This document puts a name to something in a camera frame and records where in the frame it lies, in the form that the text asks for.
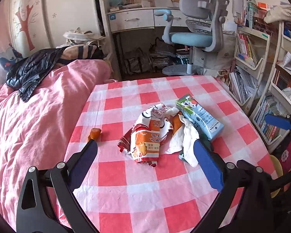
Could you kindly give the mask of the white bookshelf rack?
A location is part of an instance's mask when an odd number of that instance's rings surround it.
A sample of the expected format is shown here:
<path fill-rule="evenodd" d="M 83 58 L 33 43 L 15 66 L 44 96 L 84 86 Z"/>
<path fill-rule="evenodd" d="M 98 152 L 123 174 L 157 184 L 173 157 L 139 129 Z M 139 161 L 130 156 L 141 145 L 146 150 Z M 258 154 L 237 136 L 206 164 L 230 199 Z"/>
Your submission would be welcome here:
<path fill-rule="evenodd" d="M 232 5 L 236 44 L 228 92 L 272 153 L 289 133 L 265 117 L 291 115 L 291 5 L 269 9 L 255 0 Z"/>

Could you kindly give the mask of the red checkered tablecloth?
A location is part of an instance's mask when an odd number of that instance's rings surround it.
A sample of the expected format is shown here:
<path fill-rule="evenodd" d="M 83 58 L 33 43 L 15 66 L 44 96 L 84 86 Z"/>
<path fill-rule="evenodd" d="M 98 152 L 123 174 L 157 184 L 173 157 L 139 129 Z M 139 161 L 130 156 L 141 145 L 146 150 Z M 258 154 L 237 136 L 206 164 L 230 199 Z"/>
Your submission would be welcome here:
<path fill-rule="evenodd" d="M 80 151 L 92 128 L 100 128 L 98 154 L 74 195 L 100 232 L 189 232 L 214 201 L 217 191 L 200 167 L 160 148 L 156 167 L 136 163 L 119 151 L 119 139 L 142 111 L 173 106 L 192 95 L 223 125 L 213 147 L 226 162 L 244 159 L 277 177 L 257 131 L 233 98 L 211 76 L 185 76 L 97 85 L 82 92 L 69 86 L 62 101 L 71 131 L 64 160 Z"/>

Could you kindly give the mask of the blue milk carton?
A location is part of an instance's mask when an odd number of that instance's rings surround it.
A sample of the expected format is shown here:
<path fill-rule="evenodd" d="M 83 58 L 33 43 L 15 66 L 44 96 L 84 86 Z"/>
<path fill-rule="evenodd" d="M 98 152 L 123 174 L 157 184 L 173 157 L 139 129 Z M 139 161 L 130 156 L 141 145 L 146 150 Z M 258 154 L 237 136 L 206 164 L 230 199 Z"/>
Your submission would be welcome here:
<path fill-rule="evenodd" d="M 223 131 L 224 125 L 205 110 L 190 94 L 176 100 L 176 106 L 198 131 L 206 135 L 209 141 L 217 138 Z"/>

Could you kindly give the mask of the pink duvet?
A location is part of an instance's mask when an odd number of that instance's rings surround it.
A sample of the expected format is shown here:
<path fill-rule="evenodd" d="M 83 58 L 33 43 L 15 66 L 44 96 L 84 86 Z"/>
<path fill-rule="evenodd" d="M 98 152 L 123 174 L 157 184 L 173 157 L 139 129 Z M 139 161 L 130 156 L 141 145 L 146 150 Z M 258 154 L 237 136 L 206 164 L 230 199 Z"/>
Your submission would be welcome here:
<path fill-rule="evenodd" d="M 103 60 L 77 60 L 50 72 L 27 102 L 2 86 L 0 213 L 12 228 L 28 168 L 50 169 L 64 159 L 87 99 L 110 76 L 111 67 Z"/>

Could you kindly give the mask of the orange peel piece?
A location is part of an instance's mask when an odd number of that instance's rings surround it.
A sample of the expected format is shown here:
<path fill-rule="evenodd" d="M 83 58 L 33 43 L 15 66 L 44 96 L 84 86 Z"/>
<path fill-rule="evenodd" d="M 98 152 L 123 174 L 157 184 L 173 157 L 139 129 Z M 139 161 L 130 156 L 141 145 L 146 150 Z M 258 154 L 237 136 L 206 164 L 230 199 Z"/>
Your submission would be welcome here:
<path fill-rule="evenodd" d="M 92 128 L 90 130 L 90 134 L 88 136 L 88 141 L 91 140 L 91 139 L 92 140 L 97 140 L 100 137 L 100 135 L 101 135 L 101 129 L 99 129 L 99 128 Z"/>

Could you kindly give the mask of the red white snack wrapper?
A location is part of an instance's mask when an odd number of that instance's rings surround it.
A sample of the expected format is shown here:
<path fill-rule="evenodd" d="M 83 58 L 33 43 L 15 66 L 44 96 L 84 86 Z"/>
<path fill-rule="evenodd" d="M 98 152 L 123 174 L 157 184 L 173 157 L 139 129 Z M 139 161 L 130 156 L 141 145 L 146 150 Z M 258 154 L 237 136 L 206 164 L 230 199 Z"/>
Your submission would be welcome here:
<path fill-rule="evenodd" d="M 130 156 L 136 163 L 147 163 L 156 167 L 160 156 L 161 144 L 174 130 L 173 118 L 179 110 L 163 103 L 144 110 L 130 130 L 119 142 L 119 151 Z"/>

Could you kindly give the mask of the black plastic bag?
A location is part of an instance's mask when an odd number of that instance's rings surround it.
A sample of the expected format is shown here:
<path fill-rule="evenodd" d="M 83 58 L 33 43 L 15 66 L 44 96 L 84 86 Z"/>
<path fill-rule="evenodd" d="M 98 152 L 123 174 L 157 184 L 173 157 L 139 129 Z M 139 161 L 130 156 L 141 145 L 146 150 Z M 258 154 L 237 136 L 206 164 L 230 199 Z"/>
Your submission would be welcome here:
<path fill-rule="evenodd" d="M 6 85 L 17 90 L 23 102 L 51 72 L 66 48 L 47 48 L 15 63 L 8 71 Z"/>

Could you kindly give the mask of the grey blue office chair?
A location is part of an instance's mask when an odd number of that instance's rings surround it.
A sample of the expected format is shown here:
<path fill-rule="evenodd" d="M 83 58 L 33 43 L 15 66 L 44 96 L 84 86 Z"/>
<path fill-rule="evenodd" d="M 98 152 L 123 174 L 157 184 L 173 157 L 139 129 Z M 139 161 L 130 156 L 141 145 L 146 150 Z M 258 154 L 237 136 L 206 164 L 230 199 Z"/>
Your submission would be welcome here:
<path fill-rule="evenodd" d="M 172 32 L 176 17 L 171 10 L 156 10 L 166 26 L 162 40 L 169 45 L 181 44 L 190 48 L 187 64 L 170 65 L 162 70 L 168 76 L 203 75 L 206 53 L 217 53 L 223 49 L 223 24 L 228 15 L 229 0 L 180 0 L 179 9 L 185 20 L 188 32 Z"/>

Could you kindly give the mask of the pink curtain whale print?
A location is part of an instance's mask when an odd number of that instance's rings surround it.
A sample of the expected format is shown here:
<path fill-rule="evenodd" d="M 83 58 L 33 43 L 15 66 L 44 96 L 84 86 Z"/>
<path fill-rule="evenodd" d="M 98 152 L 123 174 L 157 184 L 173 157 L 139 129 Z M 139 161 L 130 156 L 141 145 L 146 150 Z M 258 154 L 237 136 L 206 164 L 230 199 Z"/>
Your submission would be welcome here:
<path fill-rule="evenodd" d="M 9 15 L 0 11 L 0 66 L 7 72 L 23 56 L 12 45 Z"/>

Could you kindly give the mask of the striped beige pillow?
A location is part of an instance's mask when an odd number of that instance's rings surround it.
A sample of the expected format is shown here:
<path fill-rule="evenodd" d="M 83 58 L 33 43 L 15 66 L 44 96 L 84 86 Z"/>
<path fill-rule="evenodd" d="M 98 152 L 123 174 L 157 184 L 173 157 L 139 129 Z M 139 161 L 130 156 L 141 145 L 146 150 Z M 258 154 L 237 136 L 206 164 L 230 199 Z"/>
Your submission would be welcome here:
<path fill-rule="evenodd" d="M 64 49 L 57 64 L 68 65 L 77 59 L 104 59 L 104 53 L 97 45 L 69 46 Z"/>

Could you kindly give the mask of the white desk with drawers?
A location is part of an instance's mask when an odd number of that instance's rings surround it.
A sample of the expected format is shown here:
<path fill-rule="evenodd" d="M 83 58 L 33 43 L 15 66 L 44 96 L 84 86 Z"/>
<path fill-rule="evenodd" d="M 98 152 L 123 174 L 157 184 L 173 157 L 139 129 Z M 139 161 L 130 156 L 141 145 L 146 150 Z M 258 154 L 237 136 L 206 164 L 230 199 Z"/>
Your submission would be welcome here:
<path fill-rule="evenodd" d="M 130 9 L 108 14 L 110 38 L 121 80 L 158 77 L 170 65 L 188 57 L 183 45 L 162 40 L 166 22 L 156 16 L 158 8 Z"/>

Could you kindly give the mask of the white tote bag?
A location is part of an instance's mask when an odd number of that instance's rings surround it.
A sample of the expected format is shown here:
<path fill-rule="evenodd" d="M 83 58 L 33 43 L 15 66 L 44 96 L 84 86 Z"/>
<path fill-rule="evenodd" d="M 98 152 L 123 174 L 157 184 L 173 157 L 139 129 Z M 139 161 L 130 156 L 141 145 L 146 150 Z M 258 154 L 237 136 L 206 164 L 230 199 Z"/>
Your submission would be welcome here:
<path fill-rule="evenodd" d="M 98 43 L 99 41 L 102 41 L 105 39 L 104 36 L 101 36 L 100 34 L 95 34 L 88 31 L 83 31 L 79 27 L 76 30 L 68 30 L 63 34 L 63 37 L 66 39 L 66 43 L 70 44 L 86 44 L 86 43 Z"/>

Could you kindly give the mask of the white wardrobe tree decal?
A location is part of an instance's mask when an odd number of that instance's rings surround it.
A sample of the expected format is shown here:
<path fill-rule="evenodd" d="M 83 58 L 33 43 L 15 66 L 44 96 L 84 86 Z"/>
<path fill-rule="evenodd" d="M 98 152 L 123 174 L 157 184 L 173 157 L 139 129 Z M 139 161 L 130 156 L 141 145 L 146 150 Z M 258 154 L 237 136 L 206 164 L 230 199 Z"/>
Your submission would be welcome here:
<path fill-rule="evenodd" d="M 10 0 L 9 19 L 12 45 L 24 57 L 64 44 L 69 30 L 100 33 L 95 0 Z"/>

